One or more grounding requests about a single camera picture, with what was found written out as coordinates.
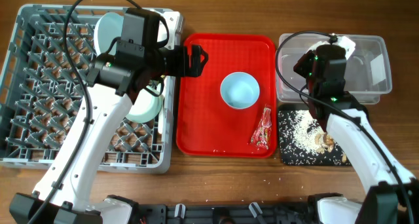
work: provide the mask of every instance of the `clear plastic bin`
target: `clear plastic bin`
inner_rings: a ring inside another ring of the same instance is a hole
[[[291,33],[282,34],[280,43]],[[376,104],[380,95],[392,91],[392,73],[383,38],[372,35],[345,35],[355,42],[355,51],[346,64],[345,90],[363,104]],[[302,34],[289,40],[282,48],[278,67],[283,77],[300,89],[306,81],[293,71],[294,65],[307,50],[327,37],[316,34]],[[299,95],[288,88],[276,76],[276,92],[281,102],[302,103]]]

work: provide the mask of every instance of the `dish rack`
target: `dish rack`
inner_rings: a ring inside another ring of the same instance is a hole
[[[62,33],[70,6],[24,5],[14,24],[0,79],[0,166],[47,169],[79,110],[82,91],[63,53]],[[67,44],[82,79],[96,57],[93,35],[106,12],[125,7],[79,6]],[[155,9],[158,12],[170,9]],[[124,119],[99,166],[107,172],[158,174],[170,167],[175,77],[168,77],[164,120],[137,124]],[[163,133],[158,124],[163,123]]]

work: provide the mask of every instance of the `plastic wrapper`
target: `plastic wrapper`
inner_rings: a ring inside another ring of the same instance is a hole
[[[258,149],[269,149],[269,137],[272,131],[272,121],[270,120],[271,108],[265,105],[262,118],[251,136],[250,145]]]

